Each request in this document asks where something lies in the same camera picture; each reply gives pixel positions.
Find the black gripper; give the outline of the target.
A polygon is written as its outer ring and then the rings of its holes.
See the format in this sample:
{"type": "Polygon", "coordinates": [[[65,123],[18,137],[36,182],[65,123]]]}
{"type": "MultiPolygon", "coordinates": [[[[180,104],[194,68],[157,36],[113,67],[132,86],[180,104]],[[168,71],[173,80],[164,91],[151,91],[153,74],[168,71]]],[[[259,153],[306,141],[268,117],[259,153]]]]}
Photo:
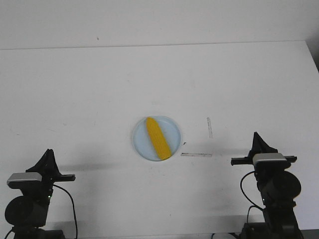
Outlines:
{"type": "Polygon", "coordinates": [[[44,188],[51,188],[55,182],[72,182],[75,181],[75,174],[61,174],[52,149],[47,149],[39,161],[25,171],[34,176],[41,176],[40,186],[44,188]]]}
{"type": "MultiPolygon", "coordinates": [[[[259,153],[277,153],[278,150],[275,148],[270,147],[257,133],[254,132],[253,140],[252,140],[252,147],[248,153],[248,157],[244,158],[232,158],[231,165],[253,165],[252,159],[254,155],[259,151],[259,153]]],[[[284,156],[289,163],[294,163],[297,160],[296,156],[284,156]]]]}

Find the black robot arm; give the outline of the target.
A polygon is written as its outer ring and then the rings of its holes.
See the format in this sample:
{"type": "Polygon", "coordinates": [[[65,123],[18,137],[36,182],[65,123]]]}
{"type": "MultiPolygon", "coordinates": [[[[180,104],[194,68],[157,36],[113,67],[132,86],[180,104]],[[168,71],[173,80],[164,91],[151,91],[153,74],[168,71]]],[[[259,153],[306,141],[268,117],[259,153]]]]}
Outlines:
{"type": "Polygon", "coordinates": [[[253,165],[251,172],[256,179],[264,207],[252,203],[252,208],[262,211],[264,222],[246,222],[239,239],[302,239],[294,213],[294,199],[301,192],[298,178],[287,171],[296,156],[284,156],[270,147],[255,132],[252,148],[243,158],[232,158],[231,165],[253,165]]]}
{"type": "Polygon", "coordinates": [[[75,203],[71,194],[56,182],[73,182],[74,174],[61,174],[53,149],[47,149],[40,160],[25,172],[13,173],[6,184],[22,193],[12,199],[5,209],[5,220],[12,225],[10,233],[15,239],[64,239],[63,230],[44,230],[53,188],[64,191],[70,198],[75,224],[75,238],[78,238],[78,224],[75,203]]]}

